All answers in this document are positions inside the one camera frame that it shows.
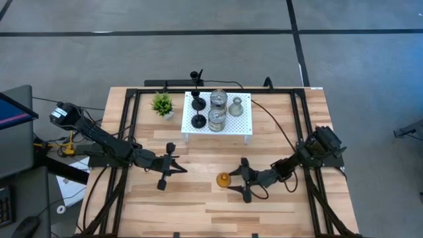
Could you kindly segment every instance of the small green plant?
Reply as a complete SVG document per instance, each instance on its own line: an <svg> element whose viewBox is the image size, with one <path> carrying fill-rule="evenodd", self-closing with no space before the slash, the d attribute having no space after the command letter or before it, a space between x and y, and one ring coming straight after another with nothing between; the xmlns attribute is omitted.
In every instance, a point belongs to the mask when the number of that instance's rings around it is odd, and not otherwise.
<svg viewBox="0 0 423 238"><path fill-rule="evenodd" d="M167 93L156 93L151 104L151 109L160 116L165 116L173 110L172 99Z"/></svg>

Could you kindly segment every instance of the orange object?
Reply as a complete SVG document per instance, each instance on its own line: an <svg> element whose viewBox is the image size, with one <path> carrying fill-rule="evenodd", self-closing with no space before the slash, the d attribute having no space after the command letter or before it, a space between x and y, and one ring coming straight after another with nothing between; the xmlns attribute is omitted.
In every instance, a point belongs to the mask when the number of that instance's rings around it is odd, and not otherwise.
<svg viewBox="0 0 423 238"><path fill-rule="evenodd" d="M229 176L227 173L219 173L219 175L216 178L217 185L219 185L221 188L227 188L229 185L231 185L231 176Z"/></svg>

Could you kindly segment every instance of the glass jar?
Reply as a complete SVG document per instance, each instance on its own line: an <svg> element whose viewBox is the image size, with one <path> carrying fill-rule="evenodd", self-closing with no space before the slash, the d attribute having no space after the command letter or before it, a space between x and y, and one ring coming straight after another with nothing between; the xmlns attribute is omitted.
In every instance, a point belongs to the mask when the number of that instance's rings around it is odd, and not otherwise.
<svg viewBox="0 0 423 238"><path fill-rule="evenodd" d="M226 110L227 94L222 89L216 89L210 95L210 109L223 108Z"/></svg>
<svg viewBox="0 0 423 238"><path fill-rule="evenodd" d="M244 112L244 108L242 106L242 99L240 97L234 97L233 103L229 106L229 113L232 116L240 116Z"/></svg>
<svg viewBox="0 0 423 238"><path fill-rule="evenodd" d="M209 111L209 128L214 132L220 132L225 128L226 110L223 108L212 108Z"/></svg>

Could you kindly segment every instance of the potted plant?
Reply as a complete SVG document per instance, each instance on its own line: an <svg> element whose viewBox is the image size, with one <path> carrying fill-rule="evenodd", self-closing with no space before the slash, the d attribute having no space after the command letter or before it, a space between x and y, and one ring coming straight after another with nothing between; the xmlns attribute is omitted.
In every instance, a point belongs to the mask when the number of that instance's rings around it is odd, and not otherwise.
<svg viewBox="0 0 423 238"><path fill-rule="evenodd" d="M165 120L171 118L174 114L172 99L167 93L156 93L151 104L151 109Z"/></svg>

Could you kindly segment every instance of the computer mouse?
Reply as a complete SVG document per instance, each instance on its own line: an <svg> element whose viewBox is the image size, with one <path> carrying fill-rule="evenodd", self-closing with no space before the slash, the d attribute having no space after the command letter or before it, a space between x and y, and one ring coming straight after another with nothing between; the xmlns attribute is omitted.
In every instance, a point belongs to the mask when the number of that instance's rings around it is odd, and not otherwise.
<svg viewBox="0 0 423 238"><path fill-rule="evenodd" d="M40 225L38 216L27 217L18 225L12 238L31 238L38 225Z"/></svg>

